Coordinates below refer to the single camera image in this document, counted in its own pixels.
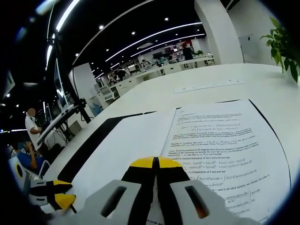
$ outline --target white table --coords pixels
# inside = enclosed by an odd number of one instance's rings
[[[196,58],[193,60],[184,60],[184,61],[180,61],[180,62],[176,62],[176,63],[172,63],[172,64],[168,64],[162,67],[153,67],[149,70],[140,72],[138,74],[135,74],[133,76],[131,76],[130,78],[118,82],[114,85],[112,85],[110,88],[115,87],[119,93],[120,96],[123,96],[124,94],[126,94],[129,90],[133,89],[135,86],[139,85],[140,83],[142,83],[144,81],[144,78],[148,76],[148,79],[153,79],[153,78],[157,78],[159,76],[161,76],[161,72],[160,70],[165,70],[165,74],[170,74],[170,73],[174,73],[177,71],[182,71],[184,70],[181,66],[183,64],[188,64],[188,63],[195,63],[195,62],[204,62],[206,60],[213,60],[213,57],[201,57],[201,58]]]
[[[179,94],[173,93],[175,89],[184,86],[204,82],[221,82],[229,79],[240,79],[246,84],[194,90]],[[300,162],[300,89],[296,84],[284,78],[280,67],[260,64],[202,67],[142,82],[88,124],[56,158],[46,172],[44,179],[56,179],[83,142],[108,118],[169,110],[190,104],[247,98],[259,108],[278,135],[286,153],[292,184],[294,184]]]

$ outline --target black stand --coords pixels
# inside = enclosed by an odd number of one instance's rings
[[[59,37],[57,30],[55,33],[55,39],[50,39],[50,42],[52,44],[54,44],[54,49],[56,52],[58,67],[59,67],[59,71],[60,71],[60,78],[64,84],[64,87],[70,93],[72,99],[74,100],[74,106],[78,106],[79,113],[83,116],[84,120],[87,123],[89,123],[91,121],[90,117],[88,116],[88,114],[86,113],[86,111],[84,109],[86,106],[86,101],[85,101],[85,99],[83,99],[83,98],[80,99],[78,97],[78,95],[76,94],[76,92],[72,86],[70,79],[68,78],[68,73],[66,73],[66,69],[64,67],[64,62],[63,62],[63,58],[62,58],[61,48],[60,48],[60,37]]]

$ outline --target potted plant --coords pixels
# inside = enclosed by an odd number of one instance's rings
[[[197,52],[195,52],[195,55],[203,55],[203,51],[202,50],[198,50]]]
[[[288,35],[288,32],[284,27],[273,17],[270,17],[275,29],[270,30],[270,34],[261,36],[262,38],[268,38],[266,45],[271,46],[271,56],[274,58],[276,65],[280,63],[282,67],[282,73],[287,71],[292,75],[295,82],[298,82],[299,68],[300,68],[300,56],[295,50],[296,45]]]

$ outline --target blue shirt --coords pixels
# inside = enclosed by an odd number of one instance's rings
[[[24,166],[26,169],[33,170],[30,167],[31,163],[31,156],[23,153],[23,152],[18,152],[16,154],[18,160],[20,161],[21,165]],[[36,157],[36,162],[37,162],[37,172],[40,171],[42,164],[43,164],[44,158],[42,156]]]

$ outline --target person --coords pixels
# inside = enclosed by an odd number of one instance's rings
[[[121,81],[123,80],[123,77],[125,77],[126,75],[128,75],[125,72],[125,70],[122,70],[122,69],[118,69],[116,73],[117,73],[117,75],[118,75],[118,77],[120,78]]]
[[[116,80],[113,77],[109,78],[109,85],[112,86],[116,83]]]
[[[184,55],[185,60],[192,60],[193,59],[193,51],[187,47],[186,44],[183,44],[183,50],[182,50],[182,54]]]
[[[36,115],[36,110],[34,108],[30,108],[26,112],[25,127],[27,129],[29,138],[34,146],[34,149],[37,150],[42,156],[46,157],[47,153],[49,152],[49,149],[43,142],[38,144],[38,137],[42,132],[42,128],[36,125],[35,115]]]
[[[148,69],[151,66],[151,64],[148,61],[146,61],[146,60],[142,60],[142,66],[145,69]]]
[[[26,142],[25,144],[18,143],[18,144],[13,144],[12,146],[14,148],[15,156],[18,158],[21,165],[24,166],[26,169],[39,173],[44,158],[42,156],[39,157],[35,156],[32,143],[31,142]]]

